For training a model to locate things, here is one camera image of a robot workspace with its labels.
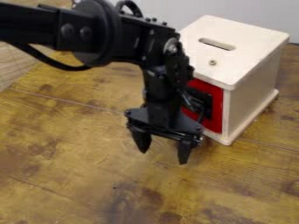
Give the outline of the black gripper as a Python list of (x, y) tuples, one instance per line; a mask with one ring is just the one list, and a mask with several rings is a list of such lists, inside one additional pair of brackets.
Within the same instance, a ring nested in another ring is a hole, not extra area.
[(201, 145), (199, 117), (183, 106), (183, 90), (192, 80), (193, 67), (181, 50), (164, 53), (156, 61), (141, 65), (144, 103), (125, 111), (127, 128), (141, 153), (147, 153), (152, 136), (179, 142), (179, 164), (188, 163), (192, 149)]

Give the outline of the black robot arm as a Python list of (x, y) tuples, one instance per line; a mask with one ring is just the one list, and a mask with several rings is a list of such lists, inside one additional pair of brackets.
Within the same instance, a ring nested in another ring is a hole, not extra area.
[(203, 127), (183, 109), (204, 112), (188, 86), (193, 67), (180, 34), (167, 23), (145, 17), (135, 2), (79, 0), (68, 10), (0, 2), (0, 41), (67, 71), (112, 62), (140, 66), (144, 104), (125, 111), (125, 126), (141, 152), (148, 151), (153, 136), (169, 138), (179, 142), (179, 163), (188, 162)]

